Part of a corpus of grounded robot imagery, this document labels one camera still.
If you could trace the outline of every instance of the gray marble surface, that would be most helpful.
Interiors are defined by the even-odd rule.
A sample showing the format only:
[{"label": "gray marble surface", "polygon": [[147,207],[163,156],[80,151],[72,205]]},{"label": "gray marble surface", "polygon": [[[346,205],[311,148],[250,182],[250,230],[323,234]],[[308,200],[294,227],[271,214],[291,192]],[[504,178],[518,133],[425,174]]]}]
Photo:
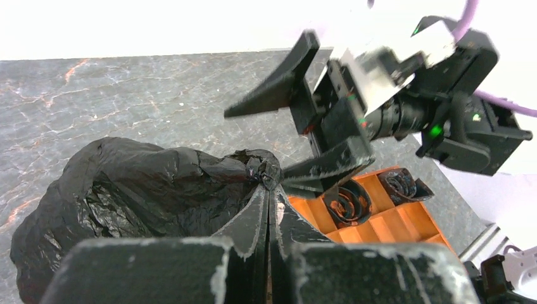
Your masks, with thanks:
[{"label": "gray marble surface", "polygon": [[[69,157],[95,139],[122,136],[216,156],[262,148],[283,165],[309,157],[288,111],[230,121],[222,115],[285,54],[0,62],[0,303],[20,302],[9,259],[12,232]],[[311,76],[327,55],[321,52]],[[414,138],[374,147],[377,161],[369,170],[407,167],[436,193],[426,205],[457,252],[484,229],[439,168],[414,156]]]}]

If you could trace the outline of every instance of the purple cable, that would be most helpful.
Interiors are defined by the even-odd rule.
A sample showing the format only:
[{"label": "purple cable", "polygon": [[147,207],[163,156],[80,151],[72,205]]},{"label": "purple cable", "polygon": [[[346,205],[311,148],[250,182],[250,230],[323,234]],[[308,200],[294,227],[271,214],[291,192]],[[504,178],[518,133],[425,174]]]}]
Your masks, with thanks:
[{"label": "purple cable", "polygon": [[[373,4],[375,4],[375,1],[367,0],[367,4],[369,5],[369,8],[371,8],[373,7]],[[461,40],[461,38],[463,38],[466,32],[468,32],[468,30],[470,29],[470,24],[472,23],[472,20],[474,19],[478,4],[479,4],[479,0],[467,0],[466,1],[466,7],[464,8],[462,17],[457,23],[457,27],[455,27],[455,30],[453,30],[452,32],[453,38],[455,38],[455,41]],[[487,100],[487,102],[489,103],[492,103],[497,106],[501,106],[502,108],[506,108],[513,112],[516,112],[525,116],[537,117],[537,110],[519,106],[518,104],[515,104],[503,98],[496,97],[487,92],[477,90],[476,92],[474,92],[474,95],[479,98]]]}]

